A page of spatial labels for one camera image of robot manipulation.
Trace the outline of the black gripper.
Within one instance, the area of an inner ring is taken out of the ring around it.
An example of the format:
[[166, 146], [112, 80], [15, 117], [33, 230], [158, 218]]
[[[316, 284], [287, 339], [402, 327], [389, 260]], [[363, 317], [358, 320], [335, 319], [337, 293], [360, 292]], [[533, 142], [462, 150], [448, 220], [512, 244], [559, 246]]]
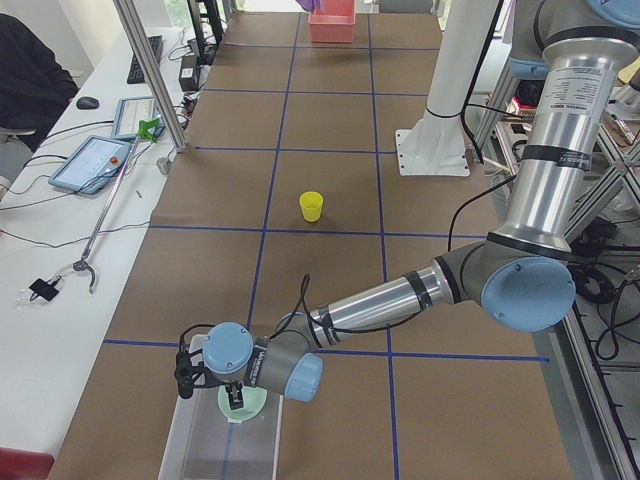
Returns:
[[227, 383], [224, 385], [224, 388], [228, 396], [230, 409], [236, 409], [236, 407], [243, 407], [242, 383], [241, 382]]

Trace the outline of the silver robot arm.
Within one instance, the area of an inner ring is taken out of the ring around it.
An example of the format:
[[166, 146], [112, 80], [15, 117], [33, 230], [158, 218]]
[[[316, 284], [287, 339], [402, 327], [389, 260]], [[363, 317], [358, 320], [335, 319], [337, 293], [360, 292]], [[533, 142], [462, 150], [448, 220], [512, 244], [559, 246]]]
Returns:
[[638, 54], [635, 1], [518, 2], [510, 70], [544, 86], [504, 222], [422, 270], [317, 309], [298, 302], [267, 337], [233, 322], [213, 327], [200, 350], [176, 361], [181, 397], [222, 386], [238, 408], [243, 391], [259, 387], [309, 401], [323, 371], [317, 349], [391, 329], [440, 303], [474, 301], [518, 331], [559, 322], [576, 294], [565, 264], [568, 219], [615, 77]]

